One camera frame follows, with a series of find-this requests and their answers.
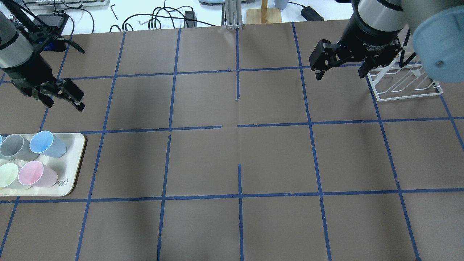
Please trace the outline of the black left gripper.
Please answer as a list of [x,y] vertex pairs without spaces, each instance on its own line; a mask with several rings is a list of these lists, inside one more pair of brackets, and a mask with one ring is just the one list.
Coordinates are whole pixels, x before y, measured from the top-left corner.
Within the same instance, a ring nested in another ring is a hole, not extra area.
[[47,108],[53,107],[54,101],[50,95],[63,99],[77,111],[86,107],[82,102],[84,92],[69,78],[58,80],[53,76],[51,66],[40,54],[33,54],[23,64],[1,69],[12,79],[12,84],[28,97],[39,100]]

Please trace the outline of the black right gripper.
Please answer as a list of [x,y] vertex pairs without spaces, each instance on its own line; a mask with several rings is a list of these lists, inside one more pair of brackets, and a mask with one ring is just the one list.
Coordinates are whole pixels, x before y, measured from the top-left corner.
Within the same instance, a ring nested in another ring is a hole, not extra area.
[[353,13],[338,43],[322,39],[309,56],[310,69],[320,81],[325,72],[348,62],[362,62],[358,69],[360,79],[378,66],[388,66],[401,47],[400,30],[380,31],[364,22],[359,13]]

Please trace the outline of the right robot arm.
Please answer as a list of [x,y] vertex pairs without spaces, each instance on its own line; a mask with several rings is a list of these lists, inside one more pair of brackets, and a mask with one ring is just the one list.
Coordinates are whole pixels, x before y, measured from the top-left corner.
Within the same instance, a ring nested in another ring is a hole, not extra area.
[[463,81],[462,0],[353,0],[353,14],[338,41],[318,42],[309,62],[316,79],[349,62],[362,62],[359,77],[387,66],[401,50],[398,34],[408,26],[413,51],[428,76]]

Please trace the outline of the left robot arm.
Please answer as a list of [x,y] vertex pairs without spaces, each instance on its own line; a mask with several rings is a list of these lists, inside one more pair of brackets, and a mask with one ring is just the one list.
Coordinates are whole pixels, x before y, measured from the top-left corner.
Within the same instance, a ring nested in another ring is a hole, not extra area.
[[69,78],[57,79],[51,66],[41,56],[45,47],[55,40],[67,42],[51,31],[20,31],[2,14],[1,70],[24,96],[34,98],[48,108],[53,106],[54,96],[83,111],[84,92]]

